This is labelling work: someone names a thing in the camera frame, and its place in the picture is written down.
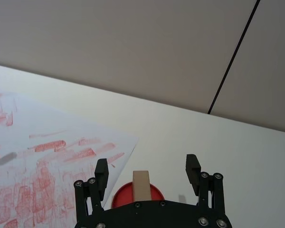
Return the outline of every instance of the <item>white table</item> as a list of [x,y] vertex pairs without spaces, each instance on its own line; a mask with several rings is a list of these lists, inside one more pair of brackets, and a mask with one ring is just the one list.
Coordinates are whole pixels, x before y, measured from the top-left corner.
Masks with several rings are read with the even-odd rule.
[[149,170],[165,199],[196,204],[185,172],[186,154],[194,153],[202,171],[224,175],[226,214],[234,228],[285,227],[283,132],[1,66],[0,90],[139,137],[106,208],[133,170]]

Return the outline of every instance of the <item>wooden block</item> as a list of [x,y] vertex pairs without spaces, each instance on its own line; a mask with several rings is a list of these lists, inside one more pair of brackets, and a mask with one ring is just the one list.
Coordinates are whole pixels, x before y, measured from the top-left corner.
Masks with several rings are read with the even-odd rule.
[[133,201],[152,200],[148,171],[133,171]]

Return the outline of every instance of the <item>red circular base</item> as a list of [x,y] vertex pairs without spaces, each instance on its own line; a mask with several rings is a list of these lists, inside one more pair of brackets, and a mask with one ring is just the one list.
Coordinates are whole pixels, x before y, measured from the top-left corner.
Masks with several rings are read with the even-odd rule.
[[[164,200],[161,191],[150,184],[152,200]],[[123,185],[114,195],[111,208],[117,208],[133,202],[132,182]]]

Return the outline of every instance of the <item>bolt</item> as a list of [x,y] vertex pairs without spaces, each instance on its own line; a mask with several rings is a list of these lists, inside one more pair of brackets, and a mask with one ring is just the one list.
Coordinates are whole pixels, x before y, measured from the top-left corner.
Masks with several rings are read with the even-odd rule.
[[105,224],[104,223],[98,223],[97,225],[96,225],[96,228],[105,228]]
[[76,185],[77,187],[81,187],[82,182],[81,182],[81,181],[77,181],[77,182],[75,183],[75,185]]
[[206,178],[206,177],[208,177],[208,174],[205,173],[205,172],[202,172],[201,176],[202,176],[203,178]]
[[208,223],[208,220],[206,219],[206,218],[204,218],[204,217],[200,217],[199,218],[199,223],[203,226],[203,227],[205,227],[205,226],[207,226],[209,223]]
[[217,225],[220,228],[226,228],[227,227],[227,223],[224,220],[221,220],[221,219],[217,220]]
[[95,178],[91,178],[91,179],[89,180],[89,183],[90,183],[90,184],[94,184],[94,183],[95,183]]
[[219,173],[215,174],[214,176],[215,176],[215,178],[217,178],[217,179],[221,179],[221,178],[222,178],[222,175],[220,175]]

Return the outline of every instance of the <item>paper sheet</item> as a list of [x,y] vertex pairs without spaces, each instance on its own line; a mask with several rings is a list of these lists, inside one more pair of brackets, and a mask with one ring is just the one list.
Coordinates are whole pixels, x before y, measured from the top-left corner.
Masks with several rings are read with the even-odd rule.
[[107,158],[104,205],[136,143],[24,96],[0,93],[0,227],[73,228],[74,181],[93,177],[97,160]]

